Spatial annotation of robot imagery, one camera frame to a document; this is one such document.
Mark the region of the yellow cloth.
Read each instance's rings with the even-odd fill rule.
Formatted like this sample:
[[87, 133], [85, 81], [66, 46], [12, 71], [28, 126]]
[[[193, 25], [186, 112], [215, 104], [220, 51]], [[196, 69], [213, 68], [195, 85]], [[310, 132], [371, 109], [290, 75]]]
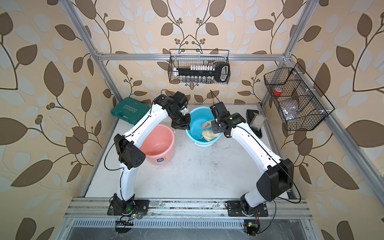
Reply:
[[203, 138], [210, 142], [220, 136], [220, 133], [215, 134], [212, 129], [212, 121], [207, 121], [201, 125]]

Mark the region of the blue plastic bucket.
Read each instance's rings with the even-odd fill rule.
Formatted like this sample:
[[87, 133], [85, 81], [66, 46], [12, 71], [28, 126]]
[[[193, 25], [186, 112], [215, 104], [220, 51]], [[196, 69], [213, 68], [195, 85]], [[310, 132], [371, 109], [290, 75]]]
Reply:
[[208, 147], [217, 142], [222, 133], [217, 134], [217, 137], [208, 141], [203, 136], [204, 129], [202, 125], [206, 122], [211, 122], [214, 120], [214, 116], [209, 107], [198, 107], [190, 112], [191, 123], [190, 130], [186, 130], [188, 137], [200, 147]]

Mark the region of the pink plastic bucket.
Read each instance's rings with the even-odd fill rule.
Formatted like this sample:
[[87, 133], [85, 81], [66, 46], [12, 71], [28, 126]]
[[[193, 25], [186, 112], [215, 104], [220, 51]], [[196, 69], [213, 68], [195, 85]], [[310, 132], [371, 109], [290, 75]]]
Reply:
[[174, 157], [175, 133], [168, 126], [159, 124], [145, 139], [140, 150], [146, 160], [156, 166], [168, 164]]

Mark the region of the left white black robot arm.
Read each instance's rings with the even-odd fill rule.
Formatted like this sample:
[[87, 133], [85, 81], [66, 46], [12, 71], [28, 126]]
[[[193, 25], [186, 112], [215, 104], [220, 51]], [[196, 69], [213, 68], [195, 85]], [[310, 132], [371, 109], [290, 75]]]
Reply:
[[160, 124], [169, 117], [175, 130], [189, 130], [191, 115], [188, 113], [188, 98], [181, 92], [173, 96], [159, 95], [154, 99], [150, 110], [123, 135], [114, 137], [114, 146], [121, 163], [119, 189], [114, 194], [112, 203], [117, 204], [125, 212], [125, 208], [133, 207], [134, 183], [138, 167], [144, 162], [146, 155], [140, 150], [144, 140]]

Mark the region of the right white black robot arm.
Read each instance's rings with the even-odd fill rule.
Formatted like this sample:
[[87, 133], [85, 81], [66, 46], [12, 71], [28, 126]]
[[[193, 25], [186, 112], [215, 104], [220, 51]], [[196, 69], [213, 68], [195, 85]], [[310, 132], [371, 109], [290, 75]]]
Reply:
[[247, 216], [253, 215], [258, 206], [273, 201], [293, 187], [293, 163], [272, 152], [255, 135], [246, 120], [239, 113], [230, 114], [223, 102], [213, 104], [210, 110], [214, 117], [213, 132], [235, 139], [261, 170], [262, 175], [256, 187], [241, 197], [243, 213]]

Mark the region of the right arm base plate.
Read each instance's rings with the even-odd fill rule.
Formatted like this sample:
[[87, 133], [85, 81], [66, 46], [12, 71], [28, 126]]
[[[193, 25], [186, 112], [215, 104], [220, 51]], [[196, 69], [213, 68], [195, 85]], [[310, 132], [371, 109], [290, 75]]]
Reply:
[[268, 217], [268, 209], [265, 203], [256, 207], [250, 207], [245, 201], [226, 201], [225, 207], [229, 217]]

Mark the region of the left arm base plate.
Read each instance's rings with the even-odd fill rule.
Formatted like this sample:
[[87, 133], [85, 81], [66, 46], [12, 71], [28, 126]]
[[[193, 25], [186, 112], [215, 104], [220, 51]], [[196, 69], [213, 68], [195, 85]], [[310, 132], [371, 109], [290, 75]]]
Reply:
[[149, 200], [133, 200], [128, 203], [117, 203], [111, 200], [107, 211], [108, 216], [145, 216], [149, 210]]

